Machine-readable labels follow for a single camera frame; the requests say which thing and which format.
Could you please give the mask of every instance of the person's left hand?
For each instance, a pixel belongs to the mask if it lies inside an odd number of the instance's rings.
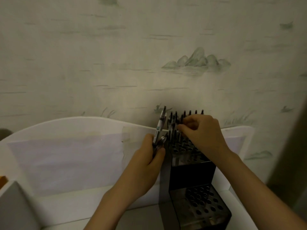
[[[151,134],[145,135],[142,146],[134,153],[121,177],[109,190],[127,202],[127,207],[146,194],[159,175],[165,149],[161,148],[153,158],[153,137]]]

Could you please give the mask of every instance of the pen holder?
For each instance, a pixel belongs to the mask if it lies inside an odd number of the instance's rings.
[[[159,193],[164,229],[226,229],[232,214],[211,185],[215,164],[187,138],[169,137],[164,148]]]

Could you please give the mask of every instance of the wallpaper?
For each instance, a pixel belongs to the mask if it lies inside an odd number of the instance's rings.
[[[249,125],[266,181],[307,95],[307,0],[0,0],[0,127],[161,109]]]

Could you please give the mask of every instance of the orange object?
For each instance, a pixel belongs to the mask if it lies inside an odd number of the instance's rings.
[[[0,189],[8,182],[6,176],[0,176]]]

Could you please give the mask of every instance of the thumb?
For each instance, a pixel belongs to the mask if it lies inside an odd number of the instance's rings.
[[[184,124],[179,124],[177,128],[179,129],[179,131],[182,131],[182,133],[185,134],[188,138],[190,138],[194,132],[194,130]]]
[[[155,157],[149,164],[150,170],[154,171],[157,175],[160,172],[162,163],[164,161],[164,156],[165,156],[165,148],[160,148],[159,151],[157,151]]]

